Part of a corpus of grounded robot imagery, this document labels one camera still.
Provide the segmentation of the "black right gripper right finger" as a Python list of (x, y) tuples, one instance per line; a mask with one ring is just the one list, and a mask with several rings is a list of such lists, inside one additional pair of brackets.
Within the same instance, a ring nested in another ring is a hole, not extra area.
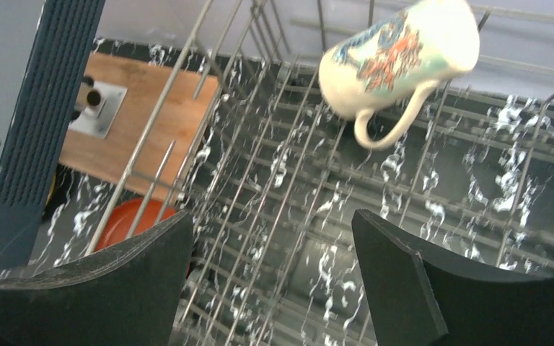
[(554, 345), (554, 277), (463, 257), (367, 209), (351, 228), (380, 345)]

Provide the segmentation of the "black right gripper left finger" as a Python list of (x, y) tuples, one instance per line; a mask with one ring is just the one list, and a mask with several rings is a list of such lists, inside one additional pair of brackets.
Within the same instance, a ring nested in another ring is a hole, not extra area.
[(29, 278), (0, 280), (0, 345), (166, 345), (194, 233), (180, 211)]

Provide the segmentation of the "red plate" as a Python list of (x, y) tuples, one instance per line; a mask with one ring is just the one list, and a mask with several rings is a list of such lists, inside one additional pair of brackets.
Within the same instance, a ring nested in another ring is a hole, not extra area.
[[(100, 251), (125, 239), (142, 202), (143, 198), (134, 198), (114, 208), (93, 252)], [(138, 235), (152, 227), (161, 208), (162, 201), (149, 199), (133, 235)]]

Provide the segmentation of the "cream seahorse mug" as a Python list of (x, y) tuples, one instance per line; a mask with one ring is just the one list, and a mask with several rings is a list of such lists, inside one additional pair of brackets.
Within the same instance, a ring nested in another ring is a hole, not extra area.
[[(467, 1), (419, 1), (327, 50), (318, 83), (330, 109), (354, 122), (358, 144), (383, 150), (407, 132), (440, 83), (471, 72), (479, 55)], [(404, 98), (408, 105), (389, 133), (371, 139), (373, 114)]]

